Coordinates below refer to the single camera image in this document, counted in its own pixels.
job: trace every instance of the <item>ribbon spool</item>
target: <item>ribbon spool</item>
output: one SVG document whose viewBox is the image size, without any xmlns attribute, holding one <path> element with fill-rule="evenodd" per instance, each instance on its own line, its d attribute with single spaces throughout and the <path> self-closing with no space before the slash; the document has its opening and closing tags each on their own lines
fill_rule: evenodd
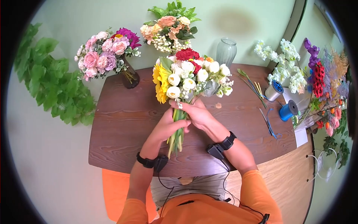
<svg viewBox="0 0 358 224">
<path fill-rule="evenodd" d="M 289 100 L 289 102 L 279 110 L 280 118 L 283 121 L 288 121 L 288 119 L 297 114 L 298 108 L 293 100 Z"/>
<path fill-rule="evenodd" d="M 269 102 L 274 102 L 283 93 L 284 89 L 281 84 L 276 80 L 272 80 L 271 85 L 265 91 L 265 96 Z"/>
</svg>

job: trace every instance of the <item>brown glass vase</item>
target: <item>brown glass vase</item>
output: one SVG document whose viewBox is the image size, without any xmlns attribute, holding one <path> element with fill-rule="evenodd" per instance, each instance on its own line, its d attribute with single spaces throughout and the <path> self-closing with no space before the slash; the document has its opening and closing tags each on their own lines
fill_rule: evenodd
<svg viewBox="0 0 358 224">
<path fill-rule="evenodd" d="M 122 82 L 124 87 L 126 87 L 127 89 L 132 89 L 134 87 L 136 87 L 139 83 L 139 75 L 138 73 L 133 69 L 133 67 L 130 65 L 130 63 L 128 63 L 128 61 L 126 60 L 126 57 L 122 57 L 121 58 L 124 63 L 128 66 L 127 70 L 121 70 L 120 74 L 122 77 Z"/>
</svg>

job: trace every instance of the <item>vase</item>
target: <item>vase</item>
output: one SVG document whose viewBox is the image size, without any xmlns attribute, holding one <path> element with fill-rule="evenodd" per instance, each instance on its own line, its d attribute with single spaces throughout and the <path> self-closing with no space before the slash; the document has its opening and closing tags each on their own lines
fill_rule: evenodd
<svg viewBox="0 0 358 224">
<path fill-rule="evenodd" d="M 216 48 L 216 61 L 220 65 L 226 64 L 226 66 L 230 68 L 231 63 L 236 56 L 236 52 L 236 41 L 223 37 Z"/>
<path fill-rule="evenodd" d="M 126 57 L 121 58 L 124 63 L 128 66 L 127 70 L 122 69 L 121 70 L 121 77 L 124 87 L 127 89 L 132 89 L 136 87 L 139 83 L 139 75 L 138 73 L 133 69 L 133 67 L 128 63 L 126 60 Z"/>
</svg>

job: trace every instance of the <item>sunflower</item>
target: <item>sunflower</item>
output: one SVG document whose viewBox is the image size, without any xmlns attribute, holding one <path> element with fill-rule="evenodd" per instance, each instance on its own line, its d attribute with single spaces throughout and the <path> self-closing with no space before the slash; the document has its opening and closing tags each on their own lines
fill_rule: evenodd
<svg viewBox="0 0 358 224">
<path fill-rule="evenodd" d="M 168 76 L 171 74 L 171 71 L 166 70 L 162 64 L 155 65 L 153 69 L 153 82 L 156 84 L 155 92 L 157 100 L 160 103 L 165 103 L 168 97 L 166 96 L 166 91 L 170 87 L 168 82 Z"/>
</svg>

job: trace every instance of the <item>wooden table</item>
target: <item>wooden table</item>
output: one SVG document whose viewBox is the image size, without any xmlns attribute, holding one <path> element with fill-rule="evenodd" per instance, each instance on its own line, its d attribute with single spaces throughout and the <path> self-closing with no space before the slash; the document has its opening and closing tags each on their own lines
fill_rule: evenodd
<svg viewBox="0 0 358 224">
<path fill-rule="evenodd" d="M 254 92 L 237 77 L 237 68 L 243 69 L 252 81 L 260 82 L 262 91 L 268 87 L 266 67 L 232 64 L 230 70 L 234 80 L 230 96 L 202 97 L 210 113 L 231 130 L 252 152 L 257 164 L 272 160 L 296 149 L 296 139 L 291 121 L 283 122 L 278 114 L 283 96 L 269 103 L 273 108 L 269 120 L 273 131 L 282 134 L 275 139 L 268 132 L 267 125 L 259 110 L 266 115 L 267 110 Z M 140 82 L 134 89 L 126 89 L 119 75 L 106 78 L 97 104 L 89 143 L 88 163 L 100 168 L 130 173 L 136 154 L 143 143 L 169 108 L 169 104 L 159 104 L 155 97 L 152 81 L 152 68 L 137 70 Z M 220 160 L 210 156 L 205 148 L 212 141 L 204 132 L 193 125 L 184 136 L 183 151 L 171 156 L 160 172 L 163 177 L 202 176 L 226 172 Z M 168 145 L 163 143 L 159 154 L 167 154 Z M 235 170 L 225 161 L 230 170 Z"/>
</svg>

